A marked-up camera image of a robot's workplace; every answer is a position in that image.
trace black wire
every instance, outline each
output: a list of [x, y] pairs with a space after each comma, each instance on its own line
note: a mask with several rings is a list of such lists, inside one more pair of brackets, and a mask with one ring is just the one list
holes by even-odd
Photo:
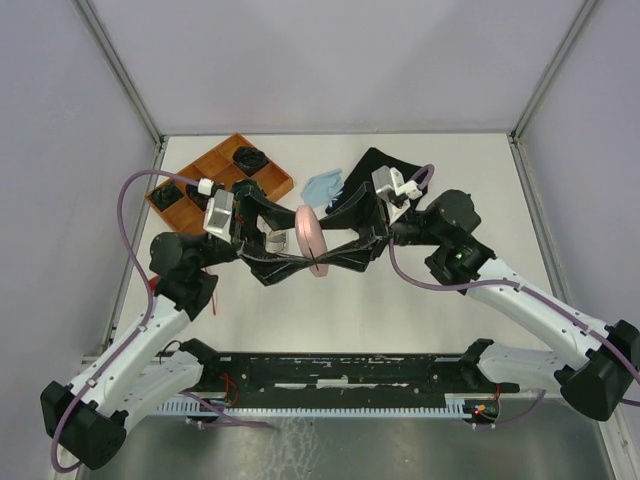
[[160, 365], [162, 365], [162, 355], [167, 353], [167, 348], [169, 348], [171, 345], [173, 345], [174, 343], [178, 343], [180, 345], [180, 347], [182, 346], [182, 342], [180, 340], [171, 340], [169, 343], [167, 343], [164, 348], [162, 350], [160, 350], [160, 353], [158, 353], [158, 357], [160, 359]]

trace white table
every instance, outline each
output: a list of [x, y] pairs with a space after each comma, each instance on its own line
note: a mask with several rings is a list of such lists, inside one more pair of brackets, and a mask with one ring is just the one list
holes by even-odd
[[[443, 191], [471, 193], [482, 224], [474, 235], [516, 271], [550, 291], [542, 257], [505, 135], [256, 135], [247, 136], [294, 179], [280, 204], [295, 209], [309, 177], [334, 168], [346, 178], [369, 147], [401, 160], [433, 163], [428, 204]], [[172, 137], [162, 168], [178, 171], [224, 137]], [[149, 245], [164, 222], [151, 211], [139, 259], [149, 265]], [[295, 234], [290, 232], [290, 240]], [[352, 238], [329, 232], [331, 249]], [[433, 280], [424, 258], [429, 247], [396, 249], [408, 274]], [[463, 352], [476, 339], [493, 338], [514, 347], [547, 349], [502, 314], [458, 293], [427, 292], [405, 283], [392, 270], [388, 253], [364, 274], [331, 267], [325, 278], [302, 271], [263, 287], [242, 262], [213, 267], [220, 275], [218, 315], [211, 305], [177, 338], [197, 337], [220, 351], [288, 352]], [[143, 284], [134, 272], [116, 335], [145, 307]]]

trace cable connector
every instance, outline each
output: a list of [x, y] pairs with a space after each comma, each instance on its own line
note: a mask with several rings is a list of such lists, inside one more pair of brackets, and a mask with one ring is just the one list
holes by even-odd
[[213, 180], [201, 178], [198, 182], [198, 193], [210, 197], [214, 185], [215, 183], [213, 183]]

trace gray floor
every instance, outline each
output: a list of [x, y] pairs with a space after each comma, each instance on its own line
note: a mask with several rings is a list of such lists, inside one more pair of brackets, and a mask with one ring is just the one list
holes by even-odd
[[[503, 418], [530, 402], [503, 400]], [[274, 430], [199, 431], [149, 417], [102, 479], [613, 479], [595, 422], [547, 401], [522, 424], [473, 432], [461, 420], [272, 419]]]

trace silver ruler strip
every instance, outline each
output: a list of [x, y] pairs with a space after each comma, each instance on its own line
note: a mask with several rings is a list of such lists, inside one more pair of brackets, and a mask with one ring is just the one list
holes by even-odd
[[[446, 398], [443, 408], [227, 408], [227, 415], [238, 417], [331, 417], [331, 418], [471, 418], [464, 413], [463, 398]], [[200, 404], [191, 398], [176, 396], [152, 415], [215, 417], [213, 412], [200, 411]]]

